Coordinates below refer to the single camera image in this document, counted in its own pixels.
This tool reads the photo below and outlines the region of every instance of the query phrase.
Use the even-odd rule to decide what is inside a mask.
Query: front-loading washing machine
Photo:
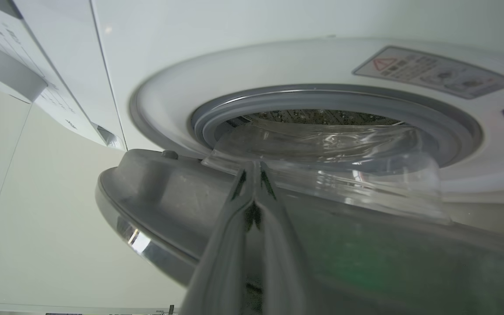
[[[504,191],[503,1],[17,0],[0,51],[104,145],[202,158],[247,114],[360,112],[427,134],[443,192]]]
[[[0,1],[0,53],[11,58],[0,54],[0,60],[14,60],[20,65],[16,68],[41,79],[33,79],[40,84],[32,88],[24,87],[24,76],[7,80],[6,69],[0,67],[1,89],[18,98],[28,94],[27,102],[94,142],[121,150],[144,149],[128,152],[118,169],[102,174],[98,202],[108,223],[130,246],[182,283],[190,282],[214,228],[211,218],[218,212],[213,209],[220,207],[232,182],[232,176],[222,172],[198,171],[196,159],[205,158],[223,135],[250,115],[283,121],[274,113],[321,110],[352,117],[335,116],[336,124],[351,124],[368,115],[374,119],[363,124],[413,126],[424,134],[425,150],[440,167],[443,192],[504,190],[501,0]],[[170,179],[178,182],[166,185]],[[133,198],[134,192],[142,199]],[[288,206],[298,209],[337,206],[284,194]],[[149,211],[157,206],[164,207],[164,213]],[[179,211],[190,206],[196,211]],[[340,221],[330,210],[326,217],[298,211],[292,219],[302,224],[297,229],[305,235],[313,233],[311,243],[302,241],[322,258],[314,263],[318,272],[340,275],[341,284],[352,285],[348,290],[396,297],[406,305],[437,303],[434,306],[445,312],[484,313],[484,297],[492,295],[500,297],[495,307],[504,306],[504,278],[486,277],[504,276],[504,254],[497,255],[503,249],[481,243],[472,249],[466,246],[483,237],[426,223],[406,229],[408,223],[400,219],[380,214],[367,218],[358,209],[343,211],[356,220]],[[370,235],[371,248],[378,251],[358,251],[359,257],[372,257],[374,263],[385,254],[396,267],[366,265],[378,265],[382,273],[377,274],[362,269],[365,265],[350,255],[333,257],[336,264],[324,260],[332,248],[323,246],[324,229],[310,229],[308,224],[314,223],[349,224],[348,229],[338,224],[332,230],[342,231],[342,240],[366,237],[338,242],[344,248],[368,248],[362,241]],[[437,241],[420,237],[421,231],[456,237]],[[392,245],[388,239],[423,243],[402,247],[407,252],[400,253],[388,250],[394,247],[385,246]],[[453,249],[452,239],[467,244]],[[441,255],[410,256],[416,253],[412,249]],[[460,281],[463,289],[454,290],[423,267],[447,256],[453,257],[453,265],[440,272],[434,269],[434,275],[457,277],[452,271],[460,267],[463,256],[464,263],[479,267],[473,282]],[[415,264],[416,257],[425,263]],[[340,273],[340,266],[346,265],[348,272]],[[410,273],[414,269],[408,266],[413,265],[421,267],[414,275],[425,279],[413,282],[418,285],[396,290],[393,277],[379,282],[394,270],[398,275]],[[258,287],[255,279],[249,280],[254,295]],[[443,290],[425,290],[429,282]],[[334,284],[321,290],[336,294],[328,289]],[[452,307],[440,308],[441,299],[454,301]]]

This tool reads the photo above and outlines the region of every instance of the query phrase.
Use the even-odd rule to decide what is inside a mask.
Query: washing machine door
[[[233,180],[174,152],[130,150],[100,175],[96,199],[128,246],[189,285]],[[504,313],[504,238],[279,192],[325,312]],[[246,247],[245,305],[260,313],[261,233],[251,229]]]

